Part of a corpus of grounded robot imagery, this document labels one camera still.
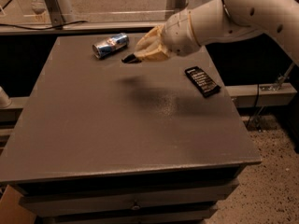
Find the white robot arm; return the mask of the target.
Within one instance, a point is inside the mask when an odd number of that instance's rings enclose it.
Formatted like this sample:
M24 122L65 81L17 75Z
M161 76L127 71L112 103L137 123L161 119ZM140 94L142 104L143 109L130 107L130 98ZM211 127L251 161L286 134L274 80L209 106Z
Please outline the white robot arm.
M187 56L212 43L270 36L299 64L299 3L295 0L212 0L172 15L136 44L141 61Z

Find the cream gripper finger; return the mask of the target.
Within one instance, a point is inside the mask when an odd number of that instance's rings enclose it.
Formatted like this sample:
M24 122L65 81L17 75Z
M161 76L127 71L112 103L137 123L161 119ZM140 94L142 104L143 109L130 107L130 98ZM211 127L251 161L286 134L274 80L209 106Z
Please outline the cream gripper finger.
M135 56L142 62L160 62L170 58L170 51L164 45L152 44L146 49L136 51Z
M148 33L146 33L136 44L135 51L146 51L150 52L157 49L162 43L162 31L163 26L158 25L152 28Z

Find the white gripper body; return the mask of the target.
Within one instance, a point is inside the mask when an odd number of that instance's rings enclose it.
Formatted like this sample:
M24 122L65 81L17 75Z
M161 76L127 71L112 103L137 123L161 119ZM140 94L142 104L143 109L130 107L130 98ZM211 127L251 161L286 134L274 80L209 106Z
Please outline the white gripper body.
M163 44L177 56L188 56L201 48L194 38L188 9L172 15L167 20L161 37Z

